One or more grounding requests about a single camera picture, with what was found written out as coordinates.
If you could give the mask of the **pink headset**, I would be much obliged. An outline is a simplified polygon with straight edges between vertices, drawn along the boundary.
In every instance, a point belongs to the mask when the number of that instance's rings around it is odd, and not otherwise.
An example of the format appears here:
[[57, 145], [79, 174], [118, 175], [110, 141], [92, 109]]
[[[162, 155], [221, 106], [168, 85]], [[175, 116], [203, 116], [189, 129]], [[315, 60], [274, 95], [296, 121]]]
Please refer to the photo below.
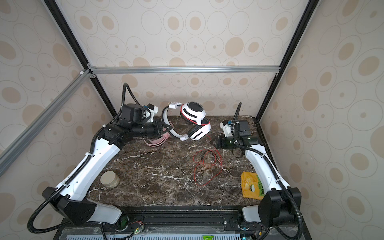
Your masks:
[[170, 136], [171, 135], [169, 133], [165, 133], [164, 135], [155, 140], [144, 140], [144, 143], [150, 147], [160, 147], [169, 139]]

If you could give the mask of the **white black headphones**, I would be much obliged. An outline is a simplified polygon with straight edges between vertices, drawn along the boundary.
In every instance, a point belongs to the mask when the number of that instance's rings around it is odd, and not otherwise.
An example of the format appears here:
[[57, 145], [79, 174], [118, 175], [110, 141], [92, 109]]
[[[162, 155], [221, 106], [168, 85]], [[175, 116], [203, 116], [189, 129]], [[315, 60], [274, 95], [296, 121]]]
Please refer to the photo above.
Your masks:
[[168, 111], [170, 109], [180, 108], [180, 116], [186, 122], [193, 124], [193, 127], [185, 135], [178, 134], [173, 128], [170, 130], [171, 136], [180, 139], [181, 141], [186, 141], [191, 139], [193, 141], [198, 141], [204, 136], [206, 136], [211, 131], [211, 123], [206, 118], [206, 112], [204, 107], [197, 102], [188, 102], [185, 104], [182, 103], [171, 103], [165, 107], [162, 111], [162, 121], [166, 125], [171, 125], [168, 119]]

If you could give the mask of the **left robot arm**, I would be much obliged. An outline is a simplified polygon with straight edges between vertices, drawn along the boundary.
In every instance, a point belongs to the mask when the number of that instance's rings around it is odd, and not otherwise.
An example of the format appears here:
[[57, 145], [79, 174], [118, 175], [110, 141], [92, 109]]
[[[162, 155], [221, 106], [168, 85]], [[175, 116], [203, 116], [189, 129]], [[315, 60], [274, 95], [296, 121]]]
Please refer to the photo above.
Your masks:
[[[123, 85], [118, 114], [96, 132], [84, 159], [55, 188], [48, 187], [44, 190], [45, 201], [32, 213], [27, 223], [29, 232], [42, 234], [70, 224], [80, 226], [87, 222], [116, 225], [118, 230], [127, 227], [129, 218], [120, 208], [88, 200], [86, 195], [97, 176], [128, 142], [135, 138], [159, 138], [169, 127], [163, 125], [162, 121], [155, 120], [154, 116], [158, 111], [156, 106], [142, 106], [138, 101], [126, 104], [126, 93], [133, 94], [127, 83]], [[34, 221], [47, 205], [51, 205], [68, 221], [50, 228], [36, 228]]]

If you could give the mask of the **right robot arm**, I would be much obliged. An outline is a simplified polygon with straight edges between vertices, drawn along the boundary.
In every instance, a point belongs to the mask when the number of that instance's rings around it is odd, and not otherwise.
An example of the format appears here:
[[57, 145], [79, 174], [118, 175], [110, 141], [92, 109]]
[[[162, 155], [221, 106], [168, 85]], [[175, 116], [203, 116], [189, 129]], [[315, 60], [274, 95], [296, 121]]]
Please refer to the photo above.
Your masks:
[[259, 205], [243, 208], [244, 220], [274, 228], [287, 240], [299, 240], [304, 231], [304, 219], [300, 212], [301, 192], [290, 187], [280, 175], [259, 137], [252, 135], [249, 123], [238, 119], [241, 106], [238, 104], [231, 121], [221, 123], [224, 133], [216, 136], [211, 144], [217, 149], [240, 149], [262, 184], [264, 197]]

